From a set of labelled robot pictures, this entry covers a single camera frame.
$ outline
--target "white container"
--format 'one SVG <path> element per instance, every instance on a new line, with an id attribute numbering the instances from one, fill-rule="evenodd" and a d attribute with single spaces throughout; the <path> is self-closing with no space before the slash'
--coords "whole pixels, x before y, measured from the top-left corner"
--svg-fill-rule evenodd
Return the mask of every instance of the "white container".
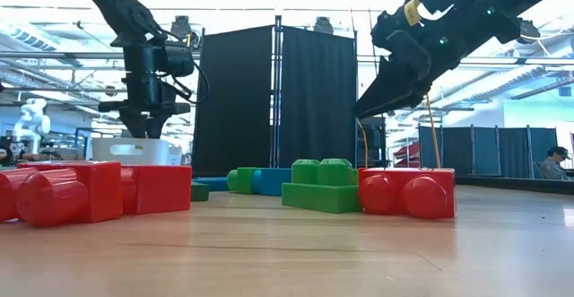
<path id="1" fill-rule="evenodd" d="M 96 162 L 171 165 L 174 161 L 170 158 L 170 144 L 161 139 L 94 138 L 91 146 L 92 158 Z"/>

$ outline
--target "person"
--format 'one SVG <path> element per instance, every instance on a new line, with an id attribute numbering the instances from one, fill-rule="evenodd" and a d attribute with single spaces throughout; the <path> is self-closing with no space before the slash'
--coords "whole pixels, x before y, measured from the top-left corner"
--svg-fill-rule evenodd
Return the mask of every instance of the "person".
<path id="1" fill-rule="evenodd" d="M 548 157 L 540 163 L 540 173 L 545 179 L 572 180 L 572 177 L 567 176 L 566 171 L 560 166 L 560 163 L 567 159 L 570 159 L 568 149 L 560 146 L 550 148 Z"/>

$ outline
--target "black curtain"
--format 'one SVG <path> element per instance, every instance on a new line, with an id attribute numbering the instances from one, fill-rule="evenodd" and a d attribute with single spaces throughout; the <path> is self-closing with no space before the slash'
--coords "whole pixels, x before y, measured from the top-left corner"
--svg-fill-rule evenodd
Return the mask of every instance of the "black curtain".
<path id="1" fill-rule="evenodd" d="M 495 128 L 474 128 L 474 157 L 477 175 L 500 176 Z"/>
<path id="2" fill-rule="evenodd" d="M 442 157 L 442 128 L 437 128 L 437 143 L 439 145 L 440 164 L 444 164 Z M 434 152 L 434 142 L 432 140 L 432 128 L 419 127 L 419 145 L 421 166 L 426 168 L 437 168 L 437 158 Z"/>
<path id="3" fill-rule="evenodd" d="M 271 28 L 205 36 L 201 67 L 210 88 L 196 108 L 194 176 L 269 166 Z M 206 91 L 202 86 L 199 98 Z"/>
<path id="4" fill-rule="evenodd" d="M 529 178 L 530 157 L 525 128 L 501 128 L 500 169 L 502 177 Z"/>
<path id="5" fill-rule="evenodd" d="M 453 168 L 456 175 L 473 173 L 473 141 L 470 127 L 443 127 L 443 167 Z"/>
<path id="6" fill-rule="evenodd" d="M 279 165 L 297 159 L 355 161 L 354 39 L 285 27 Z"/>
<path id="7" fill-rule="evenodd" d="M 533 163 L 542 162 L 548 156 L 548 149 L 558 145 L 556 129 L 530 128 L 530 144 Z M 536 179 L 543 179 L 536 167 L 533 168 Z"/>

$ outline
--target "table surface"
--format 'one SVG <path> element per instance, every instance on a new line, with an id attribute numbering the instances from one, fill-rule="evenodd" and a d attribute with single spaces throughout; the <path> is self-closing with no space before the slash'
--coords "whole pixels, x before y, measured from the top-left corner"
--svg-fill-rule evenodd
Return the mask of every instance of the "table surface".
<path id="1" fill-rule="evenodd" d="M 188 212 L 0 224 L 3 296 L 553 297 L 574 287 L 574 197 L 458 187 L 455 221 L 322 214 L 212 193 Z"/>

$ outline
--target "yellow cable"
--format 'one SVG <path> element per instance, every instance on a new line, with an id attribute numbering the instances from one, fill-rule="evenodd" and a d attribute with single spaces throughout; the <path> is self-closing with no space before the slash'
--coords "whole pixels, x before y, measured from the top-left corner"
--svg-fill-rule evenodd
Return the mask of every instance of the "yellow cable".
<path id="1" fill-rule="evenodd" d="M 432 129 L 432 142 L 434 143 L 434 156 L 437 159 L 437 168 L 440 168 L 439 142 L 437 141 L 437 130 L 434 127 L 434 119 L 432 118 L 431 100 L 429 100 L 429 94 L 428 93 L 427 93 L 427 109 L 429 109 L 430 128 Z"/>
<path id="2" fill-rule="evenodd" d="M 362 133 L 362 140 L 365 142 L 365 168 L 369 167 L 369 148 L 367 146 L 367 134 L 365 133 L 365 129 L 362 127 L 361 122 L 357 119 L 357 124 L 359 125 L 359 129 Z"/>

